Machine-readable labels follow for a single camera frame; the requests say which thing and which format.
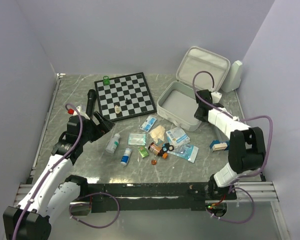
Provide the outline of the white bottle green label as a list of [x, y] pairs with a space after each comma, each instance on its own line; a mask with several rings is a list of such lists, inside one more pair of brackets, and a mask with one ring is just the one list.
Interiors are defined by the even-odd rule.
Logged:
[[115, 152], [115, 150], [117, 149], [118, 145], [119, 145], [119, 140], [120, 140], [120, 134], [116, 133], [109, 141], [109, 143], [107, 144], [105, 150], [110, 153], [113, 154]]

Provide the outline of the white medicine kit case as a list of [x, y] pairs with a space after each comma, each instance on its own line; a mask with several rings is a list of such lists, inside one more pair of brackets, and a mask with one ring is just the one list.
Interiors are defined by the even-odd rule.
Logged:
[[173, 81], [157, 100], [157, 113], [177, 127], [193, 132], [201, 124], [194, 117], [198, 108], [193, 89], [193, 78], [197, 90], [217, 92], [231, 67], [231, 62], [224, 56], [197, 46], [191, 47], [183, 57]]

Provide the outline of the bandage strips bag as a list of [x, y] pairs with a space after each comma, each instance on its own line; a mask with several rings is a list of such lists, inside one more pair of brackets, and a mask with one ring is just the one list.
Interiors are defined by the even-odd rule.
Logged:
[[146, 145], [146, 134], [145, 133], [130, 133], [128, 136], [128, 145], [145, 146]]

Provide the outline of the white bottle blue label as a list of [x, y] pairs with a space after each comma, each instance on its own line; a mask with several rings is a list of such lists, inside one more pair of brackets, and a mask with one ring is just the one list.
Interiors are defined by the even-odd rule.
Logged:
[[130, 156], [131, 156], [131, 153], [132, 153], [132, 149], [130, 148], [126, 148], [124, 153], [123, 153], [123, 156], [121, 158], [121, 161], [120, 163], [123, 165], [123, 166], [126, 166], [129, 162], [129, 159], [130, 159]]

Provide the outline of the green sachet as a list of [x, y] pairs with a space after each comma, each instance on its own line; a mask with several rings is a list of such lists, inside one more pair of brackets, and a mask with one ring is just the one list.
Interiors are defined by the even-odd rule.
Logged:
[[138, 147], [138, 152], [139, 152], [139, 154], [142, 158], [146, 158], [146, 157], [149, 156], [149, 153], [148, 153], [147, 149], [144, 146], [139, 146]]

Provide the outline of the alcohol wipes bag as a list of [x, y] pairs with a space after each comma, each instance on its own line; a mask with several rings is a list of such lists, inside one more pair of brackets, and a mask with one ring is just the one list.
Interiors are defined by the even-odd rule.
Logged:
[[144, 121], [144, 123], [141, 125], [140, 129], [144, 132], [149, 132], [151, 130], [151, 128], [153, 127], [153, 125], [155, 124], [155, 122], [157, 121], [157, 118], [155, 118], [152, 115], [149, 115], [146, 120]]

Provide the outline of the cream gloves packet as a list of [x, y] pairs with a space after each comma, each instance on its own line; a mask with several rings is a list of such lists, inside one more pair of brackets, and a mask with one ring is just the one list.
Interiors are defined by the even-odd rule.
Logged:
[[157, 144], [160, 141], [165, 141], [165, 132], [166, 129], [162, 125], [158, 125], [156, 128], [151, 130], [150, 136], [153, 139], [153, 141]]

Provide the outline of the brown medicine bottle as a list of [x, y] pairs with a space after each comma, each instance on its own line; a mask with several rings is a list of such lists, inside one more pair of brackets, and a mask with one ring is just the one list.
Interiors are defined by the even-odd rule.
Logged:
[[167, 152], [164, 151], [162, 147], [156, 145], [154, 142], [152, 142], [148, 146], [148, 150], [153, 152], [156, 156], [161, 157], [163, 159], [166, 159], [168, 157]]

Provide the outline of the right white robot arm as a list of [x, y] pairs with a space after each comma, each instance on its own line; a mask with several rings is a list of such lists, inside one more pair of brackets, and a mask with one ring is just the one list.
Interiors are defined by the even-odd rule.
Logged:
[[194, 94], [198, 104], [194, 117], [214, 125], [229, 140], [228, 163], [208, 181], [209, 196], [217, 200], [237, 180], [263, 166], [266, 158], [264, 134], [260, 127], [240, 122], [221, 104], [213, 103], [209, 90], [198, 90]]

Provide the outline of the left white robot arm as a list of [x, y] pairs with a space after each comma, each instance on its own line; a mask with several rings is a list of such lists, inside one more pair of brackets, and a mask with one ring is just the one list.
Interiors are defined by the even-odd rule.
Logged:
[[70, 116], [66, 131], [53, 146], [49, 161], [31, 190], [17, 206], [4, 211], [8, 240], [47, 240], [55, 220], [70, 202], [88, 197], [88, 180], [67, 174], [82, 154], [83, 146], [103, 137], [114, 125], [98, 112]]

